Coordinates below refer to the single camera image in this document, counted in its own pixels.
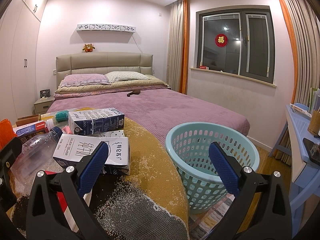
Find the clear plastic bottle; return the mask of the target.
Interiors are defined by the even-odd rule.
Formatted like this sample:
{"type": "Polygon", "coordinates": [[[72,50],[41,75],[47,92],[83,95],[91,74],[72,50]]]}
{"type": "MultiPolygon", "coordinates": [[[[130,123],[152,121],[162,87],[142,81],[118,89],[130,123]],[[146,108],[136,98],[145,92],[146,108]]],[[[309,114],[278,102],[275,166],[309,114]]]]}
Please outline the clear plastic bottle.
{"type": "Polygon", "coordinates": [[[26,186],[41,168],[53,164],[53,153],[61,135],[61,128],[55,126],[46,134],[38,134],[22,145],[22,152],[11,167],[15,179],[26,186]]]}

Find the white milk carton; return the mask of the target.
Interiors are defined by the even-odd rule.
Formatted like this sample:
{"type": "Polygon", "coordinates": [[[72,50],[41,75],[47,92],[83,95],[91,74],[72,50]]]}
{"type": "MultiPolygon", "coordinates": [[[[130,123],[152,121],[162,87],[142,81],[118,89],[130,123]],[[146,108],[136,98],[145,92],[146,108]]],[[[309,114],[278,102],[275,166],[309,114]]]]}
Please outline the white milk carton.
{"type": "Polygon", "coordinates": [[[100,142],[108,146],[106,165],[125,170],[130,169],[130,147],[127,137],[97,138],[63,134],[53,153],[53,159],[63,168],[78,163],[83,157],[94,152],[100,142]]]}

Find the pink tissue pack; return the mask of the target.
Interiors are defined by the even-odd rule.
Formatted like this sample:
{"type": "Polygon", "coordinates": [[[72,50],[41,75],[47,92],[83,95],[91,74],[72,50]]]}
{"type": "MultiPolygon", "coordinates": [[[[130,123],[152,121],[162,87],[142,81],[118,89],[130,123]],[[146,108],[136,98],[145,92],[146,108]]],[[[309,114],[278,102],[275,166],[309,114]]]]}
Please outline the pink tissue pack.
{"type": "Polygon", "coordinates": [[[73,134],[72,130],[70,129],[70,127],[68,125],[64,126],[62,128],[62,131],[63,131],[63,133],[66,133],[66,134],[73,134]]]}

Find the teal tissue pack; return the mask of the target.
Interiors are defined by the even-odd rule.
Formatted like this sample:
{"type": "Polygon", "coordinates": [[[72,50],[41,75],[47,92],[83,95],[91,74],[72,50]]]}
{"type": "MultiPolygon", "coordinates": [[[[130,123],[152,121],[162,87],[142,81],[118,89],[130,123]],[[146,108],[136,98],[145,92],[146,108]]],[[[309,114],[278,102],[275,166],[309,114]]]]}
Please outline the teal tissue pack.
{"type": "Polygon", "coordinates": [[[64,122],[68,120],[68,111],[58,111],[55,114],[55,120],[57,122],[64,122]]]}

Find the dark blue milk carton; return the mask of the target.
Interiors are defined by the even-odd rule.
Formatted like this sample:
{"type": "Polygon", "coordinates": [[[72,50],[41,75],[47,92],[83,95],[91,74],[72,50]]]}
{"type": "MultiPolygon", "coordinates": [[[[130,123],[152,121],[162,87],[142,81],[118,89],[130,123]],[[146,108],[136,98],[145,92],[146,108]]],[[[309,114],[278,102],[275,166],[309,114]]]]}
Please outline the dark blue milk carton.
{"type": "Polygon", "coordinates": [[[68,126],[73,134],[93,135],[124,128],[125,114],[115,108],[68,112],[68,126]]]}

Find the white patterned wrapper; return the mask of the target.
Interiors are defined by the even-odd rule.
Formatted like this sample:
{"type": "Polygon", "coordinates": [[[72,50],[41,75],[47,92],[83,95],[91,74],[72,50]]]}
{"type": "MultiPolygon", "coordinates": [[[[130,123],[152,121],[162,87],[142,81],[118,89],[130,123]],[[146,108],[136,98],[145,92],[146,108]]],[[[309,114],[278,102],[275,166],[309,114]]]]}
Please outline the white patterned wrapper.
{"type": "Polygon", "coordinates": [[[108,132],[98,132],[92,135],[97,138],[112,138],[112,137],[125,137],[124,130],[108,131],[108,132]]]}

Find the red blue tiger card box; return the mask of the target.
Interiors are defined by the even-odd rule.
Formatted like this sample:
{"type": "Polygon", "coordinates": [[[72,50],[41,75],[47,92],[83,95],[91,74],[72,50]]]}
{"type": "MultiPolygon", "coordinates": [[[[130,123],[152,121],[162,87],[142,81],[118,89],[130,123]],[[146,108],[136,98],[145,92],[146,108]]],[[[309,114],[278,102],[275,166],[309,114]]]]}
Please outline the red blue tiger card box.
{"type": "Polygon", "coordinates": [[[46,134],[49,132],[45,121],[37,121],[30,124],[13,128],[17,137],[23,142],[27,142],[38,134],[46,134]]]}

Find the grey bedside nightstand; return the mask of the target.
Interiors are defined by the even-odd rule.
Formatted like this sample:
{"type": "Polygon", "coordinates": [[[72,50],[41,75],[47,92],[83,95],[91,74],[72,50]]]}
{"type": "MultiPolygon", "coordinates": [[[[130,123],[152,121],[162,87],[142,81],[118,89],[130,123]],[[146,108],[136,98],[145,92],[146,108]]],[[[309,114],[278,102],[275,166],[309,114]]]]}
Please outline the grey bedside nightstand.
{"type": "Polygon", "coordinates": [[[44,114],[54,102],[54,97],[41,98],[34,103],[35,114],[44,114]]]}

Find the black phone on desk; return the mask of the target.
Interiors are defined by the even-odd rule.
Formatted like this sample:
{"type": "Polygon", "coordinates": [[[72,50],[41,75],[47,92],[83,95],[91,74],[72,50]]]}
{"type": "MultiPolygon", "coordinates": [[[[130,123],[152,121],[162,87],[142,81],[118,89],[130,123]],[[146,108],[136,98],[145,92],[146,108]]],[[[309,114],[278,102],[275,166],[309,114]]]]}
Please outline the black phone on desk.
{"type": "Polygon", "coordinates": [[[303,139],[303,144],[306,148],[310,161],[320,165],[319,144],[316,144],[307,138],[303,139]]]}

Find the purple pillow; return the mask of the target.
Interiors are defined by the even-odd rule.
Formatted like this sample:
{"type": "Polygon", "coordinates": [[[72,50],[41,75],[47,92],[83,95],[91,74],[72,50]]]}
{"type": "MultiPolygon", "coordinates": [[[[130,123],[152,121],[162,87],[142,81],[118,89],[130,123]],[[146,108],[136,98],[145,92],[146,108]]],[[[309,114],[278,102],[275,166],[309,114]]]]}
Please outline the purple pillow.
{"type": "Polygon", "coordinates": [[[60,82],[61,87],[78,87],[86,85],[110,85],[111,82],[102,74],[71,74],[60,82]]]}

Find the orange plush toy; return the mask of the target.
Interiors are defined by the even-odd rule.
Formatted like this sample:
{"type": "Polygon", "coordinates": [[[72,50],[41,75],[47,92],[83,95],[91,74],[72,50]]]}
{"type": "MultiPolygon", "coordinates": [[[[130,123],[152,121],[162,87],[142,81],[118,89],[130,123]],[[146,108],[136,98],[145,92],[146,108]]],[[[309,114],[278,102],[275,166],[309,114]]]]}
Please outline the orange plush toy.
{"type": "Polygon", "coordinates": [[[95,50],[95,46],[93,46],[92,43],[90,44],[84,44],[84,47],[82,49],[86,53],[91,53],[93,50],[95,50]]]}

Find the bed with purple cover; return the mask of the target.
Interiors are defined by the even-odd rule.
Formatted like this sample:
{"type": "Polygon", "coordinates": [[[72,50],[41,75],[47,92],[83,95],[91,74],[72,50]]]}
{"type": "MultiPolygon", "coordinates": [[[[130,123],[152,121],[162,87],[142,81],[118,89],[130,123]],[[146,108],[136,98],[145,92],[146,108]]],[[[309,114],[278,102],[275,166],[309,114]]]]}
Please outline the bed with purple cover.
{"type": "Polygon", "coordinates": [[[85,107],[115,108],[125,117],[151,132],[161,144],[167,133],[185,122],[210,122],[232,128],[248,135],[247,118],[222,106],[168,89],[165,85],[148,85],[138,95],[130,95],[132,87],[56,93],[48,112],[85,107]]]}

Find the folded beige quilt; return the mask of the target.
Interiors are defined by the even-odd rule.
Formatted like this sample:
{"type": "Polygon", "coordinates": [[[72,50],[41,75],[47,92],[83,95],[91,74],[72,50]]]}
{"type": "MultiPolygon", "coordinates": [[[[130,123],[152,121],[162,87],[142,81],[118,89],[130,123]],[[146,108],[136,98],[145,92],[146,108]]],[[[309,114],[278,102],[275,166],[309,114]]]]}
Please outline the folded beige quilt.
{"type": "Polygon", "coordinates": [[[84,96],[117,93],[117,92],[130,92],[133,90],[148,90],[148,89],[170,89],[170,86],[164,81],[149,75],[146,80],[127,80],[117,81],[110,85],[85,85],[73,87],[61,87],[54,93],[56,100],[66,98],[79,98],[84,96]]]}

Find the beige orange right curtain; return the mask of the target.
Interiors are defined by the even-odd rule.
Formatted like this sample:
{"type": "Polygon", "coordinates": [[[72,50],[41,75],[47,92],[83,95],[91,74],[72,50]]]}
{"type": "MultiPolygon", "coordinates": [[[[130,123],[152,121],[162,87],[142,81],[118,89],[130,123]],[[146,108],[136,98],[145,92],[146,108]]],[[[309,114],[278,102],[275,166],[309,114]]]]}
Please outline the beige orange right curtain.
{"type": "Polygon", "coordinates": [[[307,0],[279,0],[290,39],[294,87],[291,102],[306,104],[319,87],[319,19],[307,0]]]}

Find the white decorative wall shelf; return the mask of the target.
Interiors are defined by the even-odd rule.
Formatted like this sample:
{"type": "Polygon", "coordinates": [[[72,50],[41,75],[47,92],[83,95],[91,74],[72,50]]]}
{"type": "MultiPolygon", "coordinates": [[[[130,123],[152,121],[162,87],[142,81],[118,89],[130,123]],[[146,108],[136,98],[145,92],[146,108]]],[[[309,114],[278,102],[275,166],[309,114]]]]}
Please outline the white decorative wall shelf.
{"type": "Polygon", "coordinates": [[[136,28],[128,25],[119,24],[78,24],[76,31],[119,31],[126,33],[135,33],[136,28]]]}

